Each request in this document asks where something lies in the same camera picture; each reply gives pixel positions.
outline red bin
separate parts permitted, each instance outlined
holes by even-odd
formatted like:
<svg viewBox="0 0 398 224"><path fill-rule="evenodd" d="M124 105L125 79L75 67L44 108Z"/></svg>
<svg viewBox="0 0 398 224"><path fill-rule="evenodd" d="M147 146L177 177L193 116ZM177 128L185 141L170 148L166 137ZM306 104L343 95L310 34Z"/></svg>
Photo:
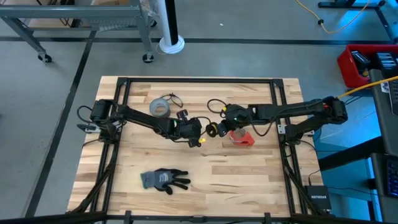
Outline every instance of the red bin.
<svg viewBox="0 0 398 224"><path fill-rule="evenodd" d="M352 51L357 50L367 56L370 60L375 57L376 52L394 52L398 55L398 45L371 45L371 44L349 44L346 50L338 57L337 63L340 67L344 82L348 88L357 88L370 82L369 77L363 77L356 68Z"/></svg>

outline robotic arm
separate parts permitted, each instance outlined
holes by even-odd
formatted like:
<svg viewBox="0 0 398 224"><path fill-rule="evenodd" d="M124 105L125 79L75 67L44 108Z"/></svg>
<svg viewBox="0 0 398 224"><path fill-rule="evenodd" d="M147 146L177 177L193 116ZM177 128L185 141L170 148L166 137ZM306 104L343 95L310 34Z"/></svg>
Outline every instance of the robotic arm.
<svg viewBox="0 0 398 224"><path fill-rule="evenodd" d="M290 124L285 127L285 142L289 144L299 144L304 133L316 131L324 124L342 124L348 119L344 103L332 96L323 100L317 99L281 106L254 104L243 108L239 105L226 105L221 114L224 114L224 120L221 123L209 124L206 127L206 131L211 137L215 137L216 134L223 137L229 131L249 125L268 123L271 125L279 118L313 115L299 124Z"/></svg>
<svg viewBox="0 0 398 224"><path fill-rule="evenodd" d="M188 120L187 115L187 111L183 110L177 113L178 119L156 118L126 105L117 105L113 100L98 100L95 101L90 120L99 127L99 140L105 143L115 143L120 138L120 127L128 121L151 128L156 134L173 142L187 142L189 147L200 147L200 121L198 118ZM78 127L92 128L81 124Z"/></svg>

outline cart wheel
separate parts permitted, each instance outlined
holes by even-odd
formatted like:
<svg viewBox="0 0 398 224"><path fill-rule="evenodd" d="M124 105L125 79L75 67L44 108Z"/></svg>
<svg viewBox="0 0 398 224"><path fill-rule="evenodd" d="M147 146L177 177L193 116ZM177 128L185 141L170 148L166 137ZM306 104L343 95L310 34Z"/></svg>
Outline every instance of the cart wheel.
<svg viewBox="0 0 398 224"><path fill-rule="evenodd" d="M155 27L157 25L157 22L156 22L156 20L152 20L151 22L150 22L150 26L151 27Z"/></svg>
<svg viewBox="0 0 398 224"><path fill-rule="evenodd" d="M151 63L151 62L154 61L154 56L151 55L150 58L148 58L148 55L147 55L147 54L144 54L144 55L142 56L142 61L144 61L145 63Z"/></svg>
<svg viewBox="0 0 398 224"><path fill-rule="evenodd" d="M49 55L45 55L44 56L44 60L43 60L43 58L42 58L42 56L37 56L37 58L39 59L39 60L41 60L42 62L44 62L44 63L50 63L50 62L52 62L52 58L49 56Z"/></svg>

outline metal shelf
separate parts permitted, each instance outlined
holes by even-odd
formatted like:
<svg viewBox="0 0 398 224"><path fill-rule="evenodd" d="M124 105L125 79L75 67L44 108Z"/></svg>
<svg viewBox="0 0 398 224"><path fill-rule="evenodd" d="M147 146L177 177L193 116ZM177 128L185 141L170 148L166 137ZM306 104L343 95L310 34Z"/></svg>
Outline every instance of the metal shelf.
<svg viewBox="0 0 398 224"><path fill-rule="evenodd" d="M59 6L59 5L0 5L1 19L13 29L24 41L33 47L44 62L46 50L33 36L33 30L118 30L128 28L138 30L144 44L146 58L153 58L152 43L150 41L150 25L152 19L142 10L140 0L129 0L130 4L121 6ZM96 24L95 26L78 27L28 27L20 21L22 18L75 18L84 19L88 24L93 21L109 21L109 24ZM127 27L123 27L123 19L130 21Z"/></svg>

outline glove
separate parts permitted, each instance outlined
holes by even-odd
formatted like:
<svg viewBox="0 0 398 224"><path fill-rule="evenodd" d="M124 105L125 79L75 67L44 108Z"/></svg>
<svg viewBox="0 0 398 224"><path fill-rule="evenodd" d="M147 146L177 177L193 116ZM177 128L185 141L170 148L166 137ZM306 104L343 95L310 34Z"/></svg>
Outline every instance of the glove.
<svg viewBox="0 0 398 224"><path fill-rule="evenodd" d="M141 174L142 185L144 189L155 187L158 191L166 191L167 194L173 194L170 185L188 190L188 187L182 184L189 184L190 179L176 178L178 175L188 175L188 171L180 171L178 169L157 169Z"/></svg>

